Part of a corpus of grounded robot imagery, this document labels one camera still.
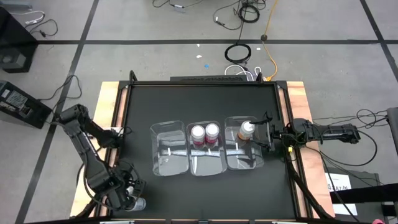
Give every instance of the plastic bin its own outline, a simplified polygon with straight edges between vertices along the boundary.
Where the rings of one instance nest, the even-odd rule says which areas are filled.
[[[252,116],[234,116],[225,119],[226,161],[231,170],[254,169],[264,165],[261,147],[252,140],[259,141],[259,129],[254,125],[254,132],[248,140],[238,137],[245,121],[257,121]]]
[[[194,126],[202,126],[203,129],[209,124],[216,124],[219,128],[218,136],[210,136],[202,144],[195,144],[191,135]],[[224,141],[221,135],[221,126],[217,121],[204,121],[192,123],[187,126],[188,145],[190,151],[191,173],[195,176],[216,175],[224,172],[227,168],[225,160]]]
[[[154,124],[150,134],[155,175],[170,176],[188,171],[187,139],[181,121]]]

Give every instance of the black box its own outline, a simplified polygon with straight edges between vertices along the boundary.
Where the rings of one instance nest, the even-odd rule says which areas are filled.
[[[201,81],[201,82],[215,82],[215,81],[226,81],[226,82],[241,82],[247,81],[246,75],[204,75],[194,77],[170,77],[171,82],[179,81]]]
[[[0,68],[28,72],[38,41],[5,8],[0,7]]]
[[[0,80],[0,119],[43,128],[51,109],[13,84]]]

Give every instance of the bottle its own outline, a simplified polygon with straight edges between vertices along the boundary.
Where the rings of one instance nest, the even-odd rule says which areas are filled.
[[[250,121],[245,121],[242,123],[241,129],[239,130],[238,133],[238,138],[247,141],[250,139],[252,136],[254,130],[255,130],[254,124],[251,124]]]
[[[206,142],[215,143],[218,139],[218,134],[220,133],[220,128],[217,124],[211,123],[206,126]]]
[[[194,145],[201,145],[205,142],[205,129],[196,125],[191,130],[191,136]]]

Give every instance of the gray floor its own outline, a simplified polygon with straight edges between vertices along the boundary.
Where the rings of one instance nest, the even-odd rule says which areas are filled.
[[[172,0],[188,4],[193,0]],[[151,1],[99,0],[88,33],[88,40],[165,40],[165,39],[236,39],[239,31],[228,31],[212,21],[216,8],[229,0],[204,0],[175,12],[170,6],[152,7]],[[34,10],[43,10],[48,19],[58,22],[59,33],[48,39],[79,40],[93,0],[35,0]],[[395,0],[367,0],[369,8],[385,39],[398,39],[398,3]],[[242,39],[258,39],[273,0],[261,11],[260,21],[245,24]],[[239,24],[232,9],[218,14],[219,20]],[[23,22],[30,17],[17,16]],[[43,30],[52,30],[52,25]],[[359,0],[281,0],[272,17],[270,39],[376,40]],[[103,81],[126,80],[134,70],[139,80],[168,80],[182,75],[222,75],[229,65],[224,58],[224,44],[180,45],[85,45],[75,71],[81,80],[83,96],[68,100],[65,107],[81,103],[90,115],[95,111]],[[52,95],[68,75],[77,45],[40,45],[29,73],[0,72],[8,80],[37,98]],[[251,45],[248,67],[260,66],[264,74],[274,67],[261,45]],[[388,45],[398,57],[398,45]],[[398,105],[398,83],[379,44],[372,45],[268,45],[278,64],[275,80],[303,81],[313,118],[352,115],[361,108],[373,111]],[[231,54],[239,57],[241,51]],[[238,70],[231,69],[230,74]],[[77,94],[73,82],[69,95]],[[58,98],[46,102],[53,106]],[[0,121],[0,217],[2,223],[14,223],[25,196],[34,167],[42,150],[49,126],[42,130]],[[398,156],[387,127],[365,130],[379,146],[375,160],[364,167],[350,168],[376,172],[381,182],[398,181],[395,172]],[[14,141],[16,135],[22,136]],[[360,163],[373,153],[370,140],[353,146],[326,142],[322,151],[343,162]],[[75,193],[75,177],[81,161],[70,140],[57,128],[34,192],[25,222],[68,218]]]

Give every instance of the white bottle cap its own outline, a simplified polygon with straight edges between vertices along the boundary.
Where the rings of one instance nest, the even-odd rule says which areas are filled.
[[[251,124],[250,121],[245,121],[242,123],[241,131],[244,134],[253,134],[254,129],[255,129],[254,124]]]
[[[194,139],[203,140],[205,137],[205,129],[200,125],[196,125],[192,128],[191,134]]]
[[[207,136],[213,138],[217,137],[218,133],[220,133],[220,129],[216,124],[208,124],[206,126],[206,134]]]

